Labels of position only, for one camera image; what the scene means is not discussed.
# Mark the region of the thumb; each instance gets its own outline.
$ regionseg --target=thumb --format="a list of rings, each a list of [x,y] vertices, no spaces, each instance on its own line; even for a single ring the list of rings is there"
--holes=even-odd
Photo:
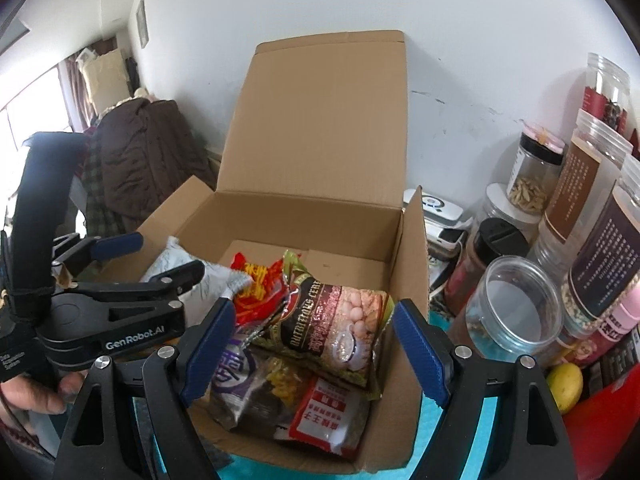
[[[20,410],[59,415],[66,405],[62,398],[42,384],[25,376],[17,376],[0,384],[6,400]]]

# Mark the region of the plaid fabric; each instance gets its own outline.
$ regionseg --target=plaid fabric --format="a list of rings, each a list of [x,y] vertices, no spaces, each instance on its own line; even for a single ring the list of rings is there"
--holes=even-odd
[[[86,190],[86,233],[88,236],[103,238],[126,233],[122,216],[104,205],[102,184],[102,160],[100,158],[100,137],[97,130],[89,140],[88,156],[84,163],[82,185]]]

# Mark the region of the pink bottle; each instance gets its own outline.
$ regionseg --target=pink bottle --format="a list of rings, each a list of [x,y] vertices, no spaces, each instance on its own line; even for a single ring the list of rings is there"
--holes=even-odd
[[[568,362],[584,367],[596,362],[607,350],[640,322],[640,285],[633,288],[593,335],[582,341],[570,354]]]

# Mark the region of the white electronic device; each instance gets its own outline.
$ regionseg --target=white electronic device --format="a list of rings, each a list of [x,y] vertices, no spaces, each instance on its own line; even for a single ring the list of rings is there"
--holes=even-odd
[[[415,189],[405,190],[404,196],[402,197],[405,204],[409,203],[414,193]],[[444,224],[447,226],[450,226],[452,222],[457,222],[463,213],[463,209],[459,205],[453,202],[447,202],[442,198],[425,193],[424,191],[422,192],[422,211],[426,217],[431,217],[436,222],[444,221]]]

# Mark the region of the red and white package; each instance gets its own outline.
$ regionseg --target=red and white package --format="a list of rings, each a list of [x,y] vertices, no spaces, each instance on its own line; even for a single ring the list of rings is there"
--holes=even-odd
[[[313,379],[289,428],[289,437],[353,459],[369,416],[361,392]]]

